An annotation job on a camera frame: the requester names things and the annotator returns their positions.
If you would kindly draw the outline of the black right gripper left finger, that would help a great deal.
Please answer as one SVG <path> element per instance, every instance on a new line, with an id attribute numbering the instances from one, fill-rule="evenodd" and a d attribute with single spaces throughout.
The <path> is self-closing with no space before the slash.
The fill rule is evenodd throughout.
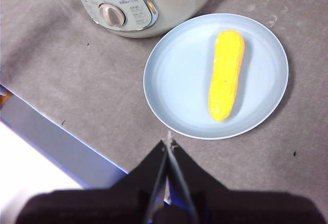
<path id="1" fill-rule="evenodd" d="M 167 149 L 160 141 L 109 188 L 57 190 L 31 197 L 16 223 L 148 223 L 164 182 Z"/>

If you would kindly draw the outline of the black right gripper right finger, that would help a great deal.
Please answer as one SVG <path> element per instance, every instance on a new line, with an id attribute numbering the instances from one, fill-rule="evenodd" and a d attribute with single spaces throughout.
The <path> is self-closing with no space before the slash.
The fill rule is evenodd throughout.
<path id="1" fill-rule="evenodd" d="M 168 149 L 173 204 L 195 223 L 325 223 L 308 198 L 288 192 L 231 190 L 175 141 Z"/>

